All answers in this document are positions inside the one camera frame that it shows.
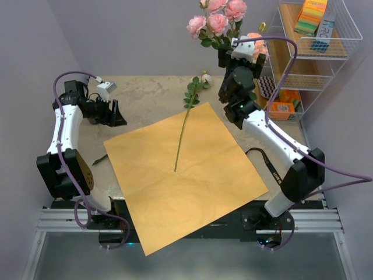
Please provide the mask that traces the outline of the orange wrapping paper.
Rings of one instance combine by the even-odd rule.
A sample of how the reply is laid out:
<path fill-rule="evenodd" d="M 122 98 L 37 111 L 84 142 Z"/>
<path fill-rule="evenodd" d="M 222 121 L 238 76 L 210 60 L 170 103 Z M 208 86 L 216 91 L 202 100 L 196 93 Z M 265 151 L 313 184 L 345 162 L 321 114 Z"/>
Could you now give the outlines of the orange wrapping paper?
<path fill-rule="evenodd" d="M 208 103 L 104 146 L 146 255 L 268 191 Z"/>

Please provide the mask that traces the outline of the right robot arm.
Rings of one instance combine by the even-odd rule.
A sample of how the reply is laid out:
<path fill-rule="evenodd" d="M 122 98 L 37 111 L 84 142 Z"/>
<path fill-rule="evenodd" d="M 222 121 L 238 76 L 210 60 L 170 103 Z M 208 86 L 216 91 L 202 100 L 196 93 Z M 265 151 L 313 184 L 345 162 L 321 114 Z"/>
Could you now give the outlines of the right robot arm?
<path fill-rule="evenodd" d="M 325 155 L 318 148 L 310 150 L 300 144 L 267 120 L 265 111 L 251 97 L 254 80 L 264 65 L 264 55 L 253 64 L 245 58 L 234 58 L 233 54 L 226 48 L 218 50 L 218 65 L 226 70 L 219 90 L 225 115 L 240 130 L 264 141 L 287 167 L 284 178 L 278 179 L 280 191 L 247 218 L 254 229 L 273 229 L 280 223 L 282 214 L 324 183 L 325 169 L 317 163 L 324 162 Z"/>

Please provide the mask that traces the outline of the black printed ribbon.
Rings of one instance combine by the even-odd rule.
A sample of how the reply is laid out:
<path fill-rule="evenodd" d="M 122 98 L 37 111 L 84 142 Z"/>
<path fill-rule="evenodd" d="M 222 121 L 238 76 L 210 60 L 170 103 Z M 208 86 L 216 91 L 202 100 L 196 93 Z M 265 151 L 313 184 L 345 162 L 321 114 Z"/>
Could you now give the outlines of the black printed ribbon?
<path fill-rule="evenodd" d="M 278 171 L 275 169 L 274 165 L 269 160 L 269 158 L 268 158 L 267 154 L 265 153 L 265 151 L 263 149 L 261 149 L 261 148 L 253 147 L 253 148 L 248 149 L 245 152 L 245 154 L 247 155 L 249 152 L 252 152 L 252 151 L 259 152 L 262 155 L 264 164 L 266 165 L 267 169 L 270 171 L 270 174 L 275 179 L 277 185 L 281 186 L 283 179 L 280 177 Z"/>

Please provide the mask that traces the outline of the pale pink rose stem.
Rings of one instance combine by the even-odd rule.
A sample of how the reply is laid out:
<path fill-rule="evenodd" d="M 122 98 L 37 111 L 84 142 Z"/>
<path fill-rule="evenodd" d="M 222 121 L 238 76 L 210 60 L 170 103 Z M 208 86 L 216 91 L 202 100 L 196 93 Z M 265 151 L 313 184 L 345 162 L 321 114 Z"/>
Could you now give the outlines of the pale pink rose stem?
<path fill-rule="evenodd" d="M 199 7 L 204 16 L 219 13 L 225 15 L 229 20 L 226 35 L 229 38 L 240 34 L 242 20 L 247 13 L 247 4 L 244 1 L 199 1 Z"/>

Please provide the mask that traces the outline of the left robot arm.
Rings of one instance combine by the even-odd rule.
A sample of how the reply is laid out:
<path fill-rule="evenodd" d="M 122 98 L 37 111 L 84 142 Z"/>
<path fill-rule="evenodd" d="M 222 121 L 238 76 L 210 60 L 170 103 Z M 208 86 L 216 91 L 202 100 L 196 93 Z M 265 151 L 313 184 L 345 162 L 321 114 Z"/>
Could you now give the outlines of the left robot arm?
<path fill-rule="evenodd" d="M 79 128 L 83 119 L 91 124 L 109 127 L 126 125 L 117 100 L 110 100 L 114 82 L 97 85 L 96 98 L 85 92 L 84 83 L 70 80 L 64 83 L 65 93 L 54 101 L 55 128 L 50 147 L 36 160 L 37 168 L 55 199 L 77 201 L 85 195 L 94 209 L 102 212 L 100 222 L 108 229 L 116 228 L 121 221 L 119 212 L 112 209 L 109 196 L 94 187 L 94 178 L 85 160 L 78 152 Z"/>

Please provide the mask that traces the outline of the peach rose stem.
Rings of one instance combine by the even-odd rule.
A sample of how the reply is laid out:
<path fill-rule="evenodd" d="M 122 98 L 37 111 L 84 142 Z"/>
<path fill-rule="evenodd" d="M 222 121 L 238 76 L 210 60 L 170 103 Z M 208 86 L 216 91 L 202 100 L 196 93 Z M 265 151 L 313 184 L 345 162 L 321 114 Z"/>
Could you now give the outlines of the peach rose stem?
<path fill-rule="evenodd" d="M 262 22 L 261 25 L 259 26 L 259 32 L 264 32 L 265 29 L 266 29 L 266 23 Z M 255 33 L 255 32 L 248 33 L 247 36 L 249 38 L 261 38 L 262 37 L 262 35 L 260 33 Z M 264 40 L 255 41 L 255 51 L 254 51 L 254 56 L 253 56 L 253 62 L 256 62 L 256 59 L 257 59 L 259 54 L 265 54 L 266 55 L 266 61 L 268 60 L 269 52 L 268 52 L 268 48 L 267 48 Z"/>

